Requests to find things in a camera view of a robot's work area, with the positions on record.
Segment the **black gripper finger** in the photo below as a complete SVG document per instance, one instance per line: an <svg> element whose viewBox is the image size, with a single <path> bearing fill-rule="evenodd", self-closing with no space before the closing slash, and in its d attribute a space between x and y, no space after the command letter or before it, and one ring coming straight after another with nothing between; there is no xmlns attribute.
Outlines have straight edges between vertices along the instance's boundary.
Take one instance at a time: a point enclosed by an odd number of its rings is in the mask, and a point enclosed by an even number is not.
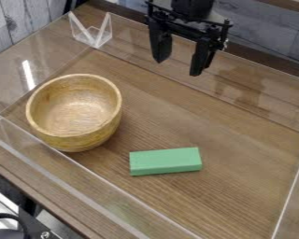
<svg viewBox="0 0 299 239"><path fill-rule="evenodd" d="M166 61L173 52L173 36L167 25L155 20L149 19L150 43L153 56L158 63Z"/></svg>
<svg viewBox="0 0 299 239"><path fill-rule="evenodd" d="M215 57L215 44L209 37L202 37L197 42L197 50L193 55L190 75L197 77L210 67Z"/></svg>

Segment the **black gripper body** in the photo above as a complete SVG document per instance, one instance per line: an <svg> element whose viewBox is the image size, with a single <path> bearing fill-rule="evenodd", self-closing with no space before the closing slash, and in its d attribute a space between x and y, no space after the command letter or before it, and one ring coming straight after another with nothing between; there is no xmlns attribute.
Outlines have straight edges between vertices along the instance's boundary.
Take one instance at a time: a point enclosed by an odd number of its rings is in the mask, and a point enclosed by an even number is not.
<svg viewBox="0 0 299 239"><path fill-rule="evenodd" d="M225 44L231 20L214 10L215 0L146 0L149 19L163 22L171 35L198 41L209 37L217 44Z"/></svg>

